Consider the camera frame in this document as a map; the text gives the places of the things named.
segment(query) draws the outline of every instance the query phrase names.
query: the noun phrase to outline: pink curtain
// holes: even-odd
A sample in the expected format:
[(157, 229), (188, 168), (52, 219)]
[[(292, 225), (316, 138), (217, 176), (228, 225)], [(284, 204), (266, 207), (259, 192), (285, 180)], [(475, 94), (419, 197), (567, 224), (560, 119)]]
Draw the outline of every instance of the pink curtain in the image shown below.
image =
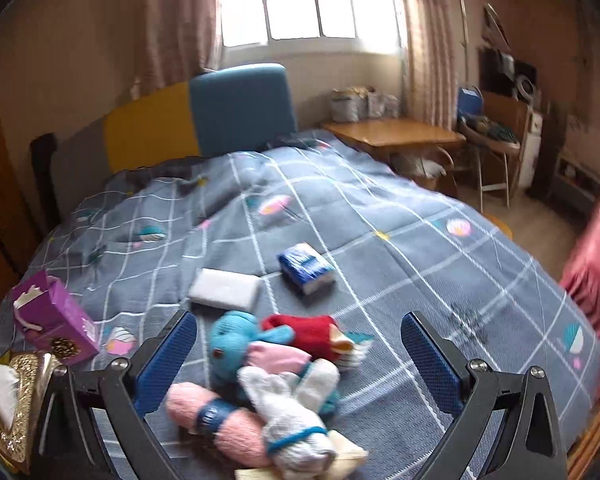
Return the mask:
[(450, 0), (403, 0), (406, 18), (404, 98), (409, 117), (451, 129), (458, 82)]
[(218, 68), (219, 0), (144, 0), (144, 7), (143, 94)]

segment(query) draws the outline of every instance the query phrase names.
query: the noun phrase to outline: pink towel roll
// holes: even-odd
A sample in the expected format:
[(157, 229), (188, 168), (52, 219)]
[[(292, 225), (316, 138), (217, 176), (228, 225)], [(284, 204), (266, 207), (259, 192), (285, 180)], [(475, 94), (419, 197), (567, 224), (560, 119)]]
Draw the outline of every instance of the pink towel roll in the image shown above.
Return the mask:
[(255, 413), (193, 383), (172, 384), (166, 408), (179, 426), (210, 436), (230, 459), (247, 467), (271, 465), (262, 439), (264, 423)]
[(268, 374), (299, 374), (310, 360), (307, 352), (295, 346), (254, 341), (247, 346), (245, 364), (260, 367)]

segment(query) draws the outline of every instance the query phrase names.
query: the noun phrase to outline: bed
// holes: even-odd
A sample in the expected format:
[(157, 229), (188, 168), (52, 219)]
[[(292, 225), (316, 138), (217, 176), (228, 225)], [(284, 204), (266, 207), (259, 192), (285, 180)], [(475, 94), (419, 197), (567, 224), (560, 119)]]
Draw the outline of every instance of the bed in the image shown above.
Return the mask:
[[(153, 237), (143, 236), (151, 232)], [(276, 255), (308, 242), (336, 269), (336, 284), (301, 298)], [(177, 158), (108, 178), (40, 245), (26, 276), (61, 278), (94, 319), (100, 353), (82, 366), (131, 353), (179, 308), (199, 323), (177, 381), (209, 386), (206, 341), (222, 312), (190, 304), (196, 272), (210, 267), (264, 278), (254, 314), (330, 314), (369, 333), (366, 360), (344, 372), (330, 422), (370, 452), (352, 479), (412, 478), (451, 420), (440, 412), (400, 342), (398, 320), (422, 311), (442, 337), (496, 370), (547, 371), (566, 449), (589, 421), (600, 379), (600, 341), (539, 264), (474, 209), (430, 192), (311, 130), (267, 149)], [(26, 347), (10, 302), (0, 307), (0, 355)], [(121, 478), (133, 478), (104, 416), (98, 423)], [(147, 416), (183, 478), (232, 478), (233, 469), (164, 408)], [(476, 478), (499, 420), (492, 417), (463, 478)]]

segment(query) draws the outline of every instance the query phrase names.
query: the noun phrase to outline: chair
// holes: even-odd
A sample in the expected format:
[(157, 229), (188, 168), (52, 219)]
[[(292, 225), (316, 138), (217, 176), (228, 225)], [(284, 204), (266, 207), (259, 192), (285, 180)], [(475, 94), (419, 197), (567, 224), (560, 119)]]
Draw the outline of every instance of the chair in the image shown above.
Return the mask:
[[(476, 130), (467, 126), (462, 118), (463, 114), (483, 115), (484, 100), (480, 90), (474, 87), (474, 90), (461, 88), (458, 94), (458, 131), (466, 137), (467, 142), (472, 146), (475, 154), (475, 161), (478, 173), (478, 193), (480, 195), (480, 213), (483, 213), (483, 192), (485, 191), (505, 191), (505, 201), (507, 209), (509, 208), (509, 157), (513, 156), (516, 159), (520, 156), (519, 142), (505, 142), (503, 140), (490, 139)], [(496, 184), (482, 183), (482, 162), (484, 155), (488, 152), (494, 153), (502, 158), (504, 166), (504, 182)]]
[(256, 150), (298, 130), (286, 69), (275, 63), (226, 68), (189, 81), (189, 99), (204, 156)]

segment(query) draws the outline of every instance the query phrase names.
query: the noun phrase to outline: tissue pack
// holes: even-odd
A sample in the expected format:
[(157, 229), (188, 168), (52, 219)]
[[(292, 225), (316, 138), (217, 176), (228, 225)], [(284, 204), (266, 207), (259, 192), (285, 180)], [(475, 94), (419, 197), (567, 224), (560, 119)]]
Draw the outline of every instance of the tissue pack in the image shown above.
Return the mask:
[(304, 294), (311, 294), (334, 280), (333, 266), (311, 245), (294, 245), (278, 255), (280, 269)]
[(44, 270), (11, 289), (14, 323), (39, 350), (72, 365), (98, 353), (96, 327), (59, 278)]

